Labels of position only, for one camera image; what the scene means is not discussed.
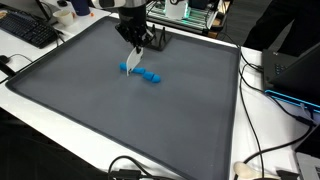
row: white desk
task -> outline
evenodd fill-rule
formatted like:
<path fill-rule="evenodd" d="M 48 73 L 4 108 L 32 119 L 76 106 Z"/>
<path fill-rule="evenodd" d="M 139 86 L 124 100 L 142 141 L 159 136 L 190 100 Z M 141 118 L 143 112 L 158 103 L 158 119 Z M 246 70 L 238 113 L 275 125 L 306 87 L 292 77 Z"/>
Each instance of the white desk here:
<path fill-rule="evenodd" d="M 81 17 L 77 19 L 74 24 L 74 27 L 76 28 L 64 28 L 62 26 L 57 26 L 57 28 L 72 37 L 82 31 L 88 25 L 95 22 L 97 19 L 109 15 L 109 13 L 105 11 L 92 11 L 95 13 L 95 19 Z M 167 28 L 167 30 L 186 36 L 192 36 L 206 41 L 211 41 L 213 43 L 231 46 L 228 43 L 182 32 L 172 28 Z M 29 55 L 30 58 L 35 60 L 44 55 L 46 52 L 49 52 L 55 48 L 55 45 L 52 44 L 43 50 L 39 50 L 23 42 L 19 42 L 14 37 L 11 37 L 1 31 L 0 37 L 1 39 L 6 37 L 5 42 L 8 44 L 8 46 L 10 46 L 10 48 L 6 48 L 1 52 L 8 56 L 14 53 L 21 53 L 27 56 Z M 244 48 L 243 54 L 247 60 L 252 63 L 259 64 L 261 62 L 261 53 L 258 51 Z M 17 70 L 26 65 L 26 63 L 26 61 L 22 62 L 21 60 L 20 62 L 15 58 L 11 64 L 9 64 L 9 66 Z M 261 77 L 259 74 L 250 68 L 247 68 L 244 76 L 250 84 L 261 88 Z M 245 85 L 243 85 L 243 87 L 248 111 L 260 139 L 262 149 L 289 142 L 297 137 L 300 137 L 306 132 L 307 127 L 296 123 L 292 118 L 284 114 L 273 102 L 261 94 L 249 89 Z M 149 159 L 146 159 L 143 156 L 125 147 L 122 147 L 121 145 L 105 138 L 104 136 L 101 136 L 55 112 L 52 112 L 36 103 L 14 94 L 5 87 L 4 83 L 0 84 L 0 94 L 0 107 L 99 169 L 107 170 L 110 162 L 113 159 L 120 155 L 128 155 L 146 165 L 148 167 L 147 170 L 154 175 L 163 175 L 181 179 L 163 166 L 154 163 Z M 293 107 L 291 105 L 286 105 L 285 107 L 295 114 L 301 113 L 300 109 L 297 107 Z M 252 130 L 248 124 L 248 120 L 245 116 L 240 97 L 238 96 L 230 162 L 230 179 L 233 179 L 234 176 L 232 170 L 233 163 L 244 160 L 256 151 L 257 145 L 255 143 Z M 297 171 L 291 147 L 267 153 L 264 155 L 264 160 L 267 172 L 275 173 L 275 170 L 279 168 Z M 250 164 L 253 167 L 258 167 L 258 169 L 260 167 L 258 158 L 254 159 Z M 116 163 L 115 168 L 116 167 L 136 169 L 132 163 L 125 160 L 121 160 Z"/>

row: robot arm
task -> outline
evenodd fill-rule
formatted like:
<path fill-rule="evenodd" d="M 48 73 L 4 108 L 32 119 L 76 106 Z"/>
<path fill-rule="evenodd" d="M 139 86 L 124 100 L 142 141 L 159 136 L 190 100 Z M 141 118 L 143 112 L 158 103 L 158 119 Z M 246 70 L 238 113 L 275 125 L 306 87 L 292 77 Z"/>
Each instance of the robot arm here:
<path fill-rule="evenodd" d="M 146 24 L 146 0 L 91 0 L 96 8 L 117 7 L 120 24 L 116 26 L 121 36 L 130 42 L 137 53 L 153 38 Z"/>

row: white table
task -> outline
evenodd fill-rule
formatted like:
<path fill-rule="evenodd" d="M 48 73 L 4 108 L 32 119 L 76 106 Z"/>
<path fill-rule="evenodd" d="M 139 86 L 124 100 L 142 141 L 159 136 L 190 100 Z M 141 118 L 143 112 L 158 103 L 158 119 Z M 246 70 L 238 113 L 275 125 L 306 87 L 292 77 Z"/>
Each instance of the white table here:
<path fill-rule="evenodd" d="M 75 23 L 72 25 L 73 27 L 70 26 L 66 28 L 61 25 L 56 27 L 63 31 L 67 35 L 67 38 L 71 38 L 86 27 L 90 26 L 99 18 L 110 15 L 108 12 L 95 9 L 92 9 L 92 12 L 95 14 L 94 18 L 77 17 Z M 172 28 L 167 28 L 167 31 L 195 37 L 213 43 L 232 46 L 228 43 Z M 0 31 L 0 38 L 5 38 L 4 44 L 7 44 L 5 49 L 1 48 L 1 54 L 5 54 L 7 56 L 20 53 L 35 60 L 55 48 L 55 44 L 51 44 L 45 49 L 40 50 L 14 37 L 11 37 L 2 31 Z M 259 64 L 261 62 L 261 53 L 258 51 L 243 48 L 243 54 L 246 59 L 252 63 Z M 20 58 L 18 59 L 18 57 L 16 57 L 9 63 L 9 66 L 14 70 L 18 70 L 24 67 L 27 63 L 27 61 Z M 254 72 L 250 68 L 247 68 L 244 76 L 248 83 L 255 87 L 261 88 L 260 74 Z M 5 75 L 1 74 L 0 72 L 0 79 L 4 78 Z M 306 132 L 306 126 L 295 122 L 291 117 L 284 114 L 277 107 L 277 105 L 268 100 L 266 97 L 249 89 L 245 85 L 243 85 L 243 92 L 246 104 L 248 106 L 248 111 L 252 118 L 252 123 L 257 131 L 262 149 L 289 142 L 297 137 L 300 137 Z M 178 177 L 175 173 L 149 159 L 146 159 L 130 149 L 122 147 L 106 137 L 87 129 L 73 122 L 72 120 L 67 119 L 66 117 L 63 117 L 36 103 L 20 97 L 19 95 L 16 95 L 15 93 L 9 91 L 5 87 L 4 83 L 0 84 L 0 94 L 0 107 L 99 169 L 107 170 L 110 162 L 113 159 L 120 155 L 128 155 L 146 165 L 148 167 L 147 170 L 153 175 L 163 175 L 181 179 L 181 177 Z M 285 105 L 285 107 L 290 112 L 302 114 L 300 108 L 298 107 L 291 105 Z M 245 116 L 245 112 L 240 101 L 240 96 L 238 95 L 230 162 L 230 179 L 233 179 L 234 176 L 232 170 L 233 163 L 236 161 L 243 161 L 256 151 L 257 145 L 255 143 L 248 120 Z M 275 173 L 275 170 L 279 168 L 289 171 L 297 171 L 293 158 L 292 147 L 267 153 L 264 155 L 264 160 L 267 172 Z M 259 159 L 254 159 L 250 165 L 259 169 Z M 132 163 L 126 160 L 121 160 L 115 164 L 115 168 L 120 167 L 136 169 Z"/>

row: keyboard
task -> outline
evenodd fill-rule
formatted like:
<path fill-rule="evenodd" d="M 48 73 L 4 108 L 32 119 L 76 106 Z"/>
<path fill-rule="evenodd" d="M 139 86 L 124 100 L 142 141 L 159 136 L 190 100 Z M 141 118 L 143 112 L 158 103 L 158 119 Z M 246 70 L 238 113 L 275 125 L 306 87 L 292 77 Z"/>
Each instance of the keyboard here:
<path fill-rule="evenodd" d="M 0 29 L 38 48 L 58 38 L 53 27 L 17 12 L 7 12 L 0 19 Z"/>
<path fill-rule="evenodd" d="M 276 75 L 281 74 L 284 70 L 287 69 L 287 66 L 281 65 L 281 64 L 275 64 L 275 71 L 276 71 Z"/>

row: gray tray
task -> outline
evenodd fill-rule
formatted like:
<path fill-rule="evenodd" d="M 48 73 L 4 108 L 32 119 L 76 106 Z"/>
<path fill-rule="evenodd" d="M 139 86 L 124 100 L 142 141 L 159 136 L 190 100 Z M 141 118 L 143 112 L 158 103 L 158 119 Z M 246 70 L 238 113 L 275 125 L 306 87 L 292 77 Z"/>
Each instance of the gray tray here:
<path fill-rule="evenodd" d="M 239 50 L 172 34 L 139 64 L 161 76 L 153 84 L 119 70 L 132 46 L 117 22 L 99 20 L 7 87 L 186 179 L 228 179 Z"/>

